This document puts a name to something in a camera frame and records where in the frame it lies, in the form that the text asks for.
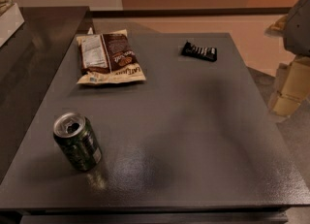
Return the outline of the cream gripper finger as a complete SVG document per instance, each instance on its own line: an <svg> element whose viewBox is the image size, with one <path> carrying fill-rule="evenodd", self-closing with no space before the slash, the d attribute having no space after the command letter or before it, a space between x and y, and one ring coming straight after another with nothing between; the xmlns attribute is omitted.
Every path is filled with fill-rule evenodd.
<svg viewBox="0 0 310 224"><path fill-rule="evenodd" d="M279 64L268 108L277 115L290 116L309 94L310 58L297 55L290 64Z"/></svg>
<svg viewBox="0 0 310 224"><path fill-rule="evenodd" d="M287 19L288 19L287 15L281 16L278 20L276 20L274 23L272 23L265 29L264 31L265 35L273 37L282 37L287 23Z"/></svg>

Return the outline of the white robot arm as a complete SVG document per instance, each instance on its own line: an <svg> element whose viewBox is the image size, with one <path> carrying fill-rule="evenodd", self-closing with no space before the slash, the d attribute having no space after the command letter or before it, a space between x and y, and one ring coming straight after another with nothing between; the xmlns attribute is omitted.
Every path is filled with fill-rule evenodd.
<svg viewBox="0 0 310 224"><path fill-rule="evenodd" d="M310 0L298 0L267 31L281 35L284 49L295 55L289 65L279 64L268 102L271 112L290 116L310 93Z"/></svg>

